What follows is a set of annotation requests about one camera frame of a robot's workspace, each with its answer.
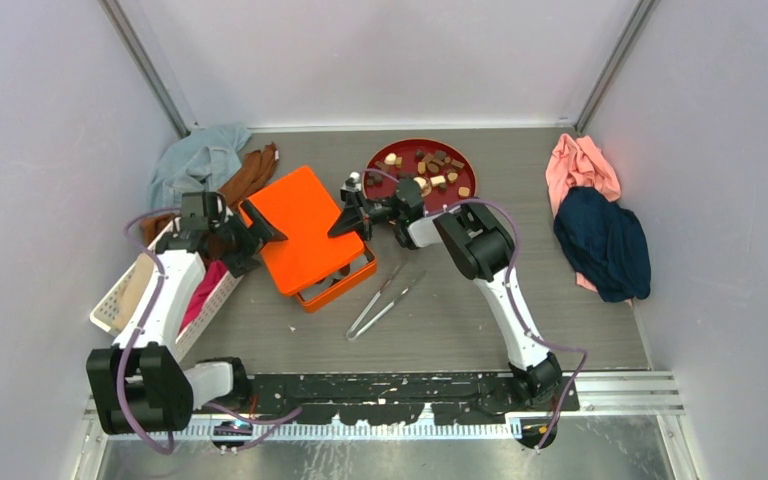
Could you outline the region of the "orange box lid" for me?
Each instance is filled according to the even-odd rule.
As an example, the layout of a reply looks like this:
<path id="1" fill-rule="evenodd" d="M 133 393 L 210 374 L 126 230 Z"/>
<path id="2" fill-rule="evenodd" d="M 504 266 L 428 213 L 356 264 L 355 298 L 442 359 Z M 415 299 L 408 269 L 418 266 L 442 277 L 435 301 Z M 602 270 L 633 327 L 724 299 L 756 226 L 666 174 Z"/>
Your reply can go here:
<path id="1" fill-rule="evenodd" d="M 354 233 L 328 236 L 341 208 L 307 165 L 273 181 L 247 201 L 285 236 L 260 251 L 277 291 L 284 296 L 312 286 L 365 250 Z"/>

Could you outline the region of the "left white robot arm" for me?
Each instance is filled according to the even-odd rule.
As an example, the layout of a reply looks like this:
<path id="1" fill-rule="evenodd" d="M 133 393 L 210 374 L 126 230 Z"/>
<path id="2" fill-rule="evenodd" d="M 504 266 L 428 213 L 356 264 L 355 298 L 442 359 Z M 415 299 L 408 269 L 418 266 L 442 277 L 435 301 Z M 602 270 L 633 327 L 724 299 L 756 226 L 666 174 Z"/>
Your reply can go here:
<path id="1" fill-rule="evenodd" d="M 212 400 L 237 413 L 252 397 L 240 359 L 211 359 L 184 370 L 176 340 L 207 272 L 210 239 L 225 242 L 220 261 L 239 278 L 259 267 L 256 257 L 266 245 L 287 237 L 250 201 L 233 212 L 218 192 L 186 193 L 176 211 L 171 228 L 143 250 L 152 271 L 134 314 L 110 347 L 92 350 L 86 361 L 96 412 L 109 435 L 182 431 Z"/>

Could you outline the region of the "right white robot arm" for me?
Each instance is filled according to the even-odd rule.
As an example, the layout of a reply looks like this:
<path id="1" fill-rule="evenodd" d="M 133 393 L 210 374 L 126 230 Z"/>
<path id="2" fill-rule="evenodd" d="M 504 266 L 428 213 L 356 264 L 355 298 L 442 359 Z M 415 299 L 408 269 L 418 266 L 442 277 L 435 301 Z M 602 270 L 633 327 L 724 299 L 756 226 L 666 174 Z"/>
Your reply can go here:
<path id="1" fill-rule="evenodd" d="M 344 206 L 328 236 L 356 233 L 369 240 L 375 225 L 389 223 L 404 249 L 443 245 L 457 271 L 477 286 L 490 307 L 505 343 L 516 400 L 527 410 L 542 409 L 552 400 L 563 371 L 518 285 L 516 239 L 490 205 L 471 198 L 430 213 L 413 179 L 398 181 L 391 195 L 378 199 L 365 195 L 361 180 L 354 172 L 341 186 Z"/>

